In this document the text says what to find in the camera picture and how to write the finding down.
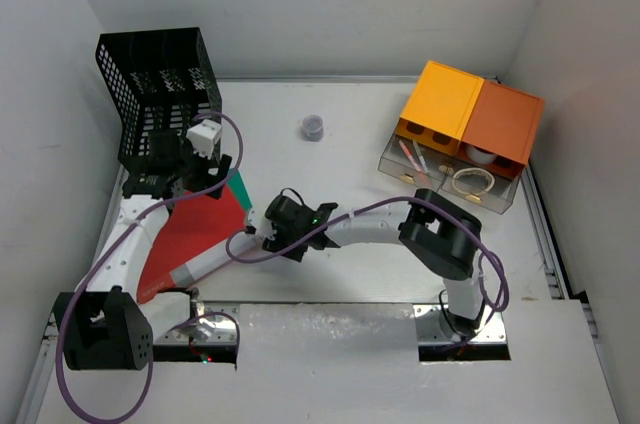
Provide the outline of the orange pen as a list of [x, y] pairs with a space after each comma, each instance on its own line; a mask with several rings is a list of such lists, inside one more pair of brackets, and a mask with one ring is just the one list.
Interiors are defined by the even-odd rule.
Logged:
[[400, 145], [400, 148], [402, 149], [402, 151], [404, 152], [405, 156], [407, 157], [407, 159], [409, 160], [409, 162], [413, 166], [413, 168], [418, 172], [421, 180], [428, 186], [429, 185], [429, 180], [427, 179], [426, 173], [423, 171], [421, 166], [418, 164], [416, 158], [410, 152], [410, 150], [407, 147], [407, 145], [402, 140], [399, 141], [399, 145]]

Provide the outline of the green pen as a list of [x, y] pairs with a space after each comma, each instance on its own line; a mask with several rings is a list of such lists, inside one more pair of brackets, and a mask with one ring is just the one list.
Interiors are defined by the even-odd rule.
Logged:
[[418, 156], [418, 160], [420, 162], [420, 166], [422, 168], [423, 173], [425, 175], [428, 175], [429, 168], [427, 166], [427, 162], [426, 162], [426, 159], [425, 159], [424, 154], [423, 154], [423, 149], [421, 148], [421, 146], [416, 141], [412, 141], [412, 145], [413, 145], [414, 150], [415, 150], [415, 152], [416, 152], [416, 154]]

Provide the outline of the wide grey tape roll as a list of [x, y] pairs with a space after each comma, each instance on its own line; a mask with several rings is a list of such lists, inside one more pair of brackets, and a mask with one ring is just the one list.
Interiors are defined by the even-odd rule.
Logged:
[[471, 161], [480, 165], [489, 165], [497, 158], [495, 153], [477, 148], [471, 144], [466, 145], [466, 154]]

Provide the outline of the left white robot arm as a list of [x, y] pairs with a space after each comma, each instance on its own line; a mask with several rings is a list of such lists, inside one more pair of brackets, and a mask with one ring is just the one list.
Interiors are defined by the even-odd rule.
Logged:
[[194, 317], [191, 287], [226, 262], [224, 243], [244, 217], [220, 184], [231, 167], [220, 139], [211, 120], [184, 133], [149, 131], [129, 157], [116, 221], [88, 282], [54, 304], [59, 368], [141, 370], [155, 339]]

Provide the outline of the green folder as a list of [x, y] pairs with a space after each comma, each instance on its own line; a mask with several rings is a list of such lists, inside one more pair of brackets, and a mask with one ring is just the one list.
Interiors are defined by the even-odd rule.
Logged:
[[252, 201], [240, 172], [236, 172], [234, 176], [229, 179], [227, 187], [244, 212], [252, 208]]

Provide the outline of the black mesh file rack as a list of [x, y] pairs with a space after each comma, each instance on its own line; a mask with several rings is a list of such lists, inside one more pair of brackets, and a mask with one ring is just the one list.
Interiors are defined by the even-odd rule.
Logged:
[[196, 115], [222, 110], [198, 27], [104, 33], [95, 59], [121, 121], [118, 161], [131, 174], [148, 164], [151, 135], [183, 137]]

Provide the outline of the small clear jar dark contents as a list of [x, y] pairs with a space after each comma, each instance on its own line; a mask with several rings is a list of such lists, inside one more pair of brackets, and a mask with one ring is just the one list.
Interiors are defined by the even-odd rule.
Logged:
[[318, 115], [308, 115], [301, 123], [301, 132], [305, 140], [319, 142], [324, 136], [324, 121]]

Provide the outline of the yellow drawer box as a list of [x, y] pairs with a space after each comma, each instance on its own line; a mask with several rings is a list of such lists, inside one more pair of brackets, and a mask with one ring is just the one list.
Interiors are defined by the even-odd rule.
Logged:
[[395, 134], [454, 156], [484, 83], [482, 77], [428, 61], [399, 116]]

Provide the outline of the orange drawer box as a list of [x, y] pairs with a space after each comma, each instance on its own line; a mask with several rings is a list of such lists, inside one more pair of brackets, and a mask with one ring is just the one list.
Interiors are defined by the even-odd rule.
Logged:
[[543, 98], [486, 80], [455, 157], [476, 164], [466, 154], [471, 144], [497, 155], [481, 167], [515, 179], [528, 164], [543, 110]]

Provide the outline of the metal front rail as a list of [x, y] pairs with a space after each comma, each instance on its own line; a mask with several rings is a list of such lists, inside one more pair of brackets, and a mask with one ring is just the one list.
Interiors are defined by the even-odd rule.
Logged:
[[245, 305], [235, 364], [69, 371], [71, 396], [131, 423], [505, 423], [507, 363], [419, 359], [407, 305]]

